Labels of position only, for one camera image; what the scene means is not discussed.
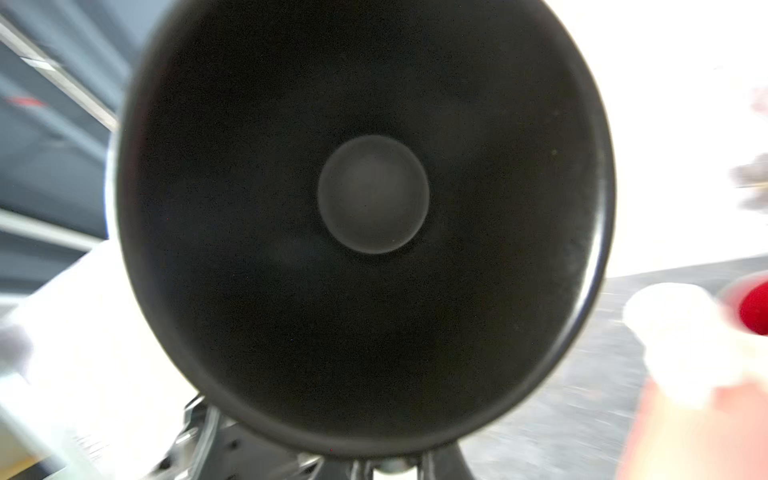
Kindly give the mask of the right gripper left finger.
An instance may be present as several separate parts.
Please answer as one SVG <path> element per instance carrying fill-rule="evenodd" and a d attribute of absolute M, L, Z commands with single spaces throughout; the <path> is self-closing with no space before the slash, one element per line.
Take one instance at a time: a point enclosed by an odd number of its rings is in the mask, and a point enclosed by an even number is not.
<path fill-rule="evenodd" d="M 365 480 L 366 463 L 304 455 L 299 457 L 299 473 L 311 480 Z"/>

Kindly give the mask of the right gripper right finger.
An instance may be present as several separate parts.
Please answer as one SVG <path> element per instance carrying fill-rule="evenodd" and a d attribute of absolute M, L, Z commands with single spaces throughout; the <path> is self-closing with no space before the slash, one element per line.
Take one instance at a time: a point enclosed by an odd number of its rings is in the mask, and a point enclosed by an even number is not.
<path fill-rule="evenodd" d="M 420 480 L 474 480 L 457 442 L 424 452 L 419 463 Z"/>

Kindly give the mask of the grey mug white base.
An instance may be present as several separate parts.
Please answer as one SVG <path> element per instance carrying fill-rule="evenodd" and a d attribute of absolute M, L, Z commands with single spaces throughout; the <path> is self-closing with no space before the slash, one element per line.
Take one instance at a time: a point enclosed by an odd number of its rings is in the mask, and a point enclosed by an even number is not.
<path fill-rule="evenodd" d="M 349 459 L 452 443 L 584 323 L 615 174 L 541 1 L 181 1 L 109 161 L 110 235 L 182 374 Z"/>

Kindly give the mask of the cream ribbed mug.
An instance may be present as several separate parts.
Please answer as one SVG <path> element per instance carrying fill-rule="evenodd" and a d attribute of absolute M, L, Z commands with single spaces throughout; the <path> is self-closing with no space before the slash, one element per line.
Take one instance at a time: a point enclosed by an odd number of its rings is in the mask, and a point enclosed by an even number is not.
<path fill-rule="evenodd" d="M 708 406 L 717 390 L 745 380 L 745 359 L 724 306 L 705 289 L 660 283 L 635 293 L 623 322 L 644 348 L 648 374 L 687 408 Z"/>

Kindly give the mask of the white mug red inside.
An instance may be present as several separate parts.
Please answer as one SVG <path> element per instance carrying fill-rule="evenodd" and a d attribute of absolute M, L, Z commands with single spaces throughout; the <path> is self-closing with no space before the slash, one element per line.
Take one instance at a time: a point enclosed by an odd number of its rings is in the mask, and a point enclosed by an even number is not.
<path fill-rule="evenodd" d="M 740 277 L 717 294 L 741 355 L 745 376 L 767 390 L 767 271 Z"/>

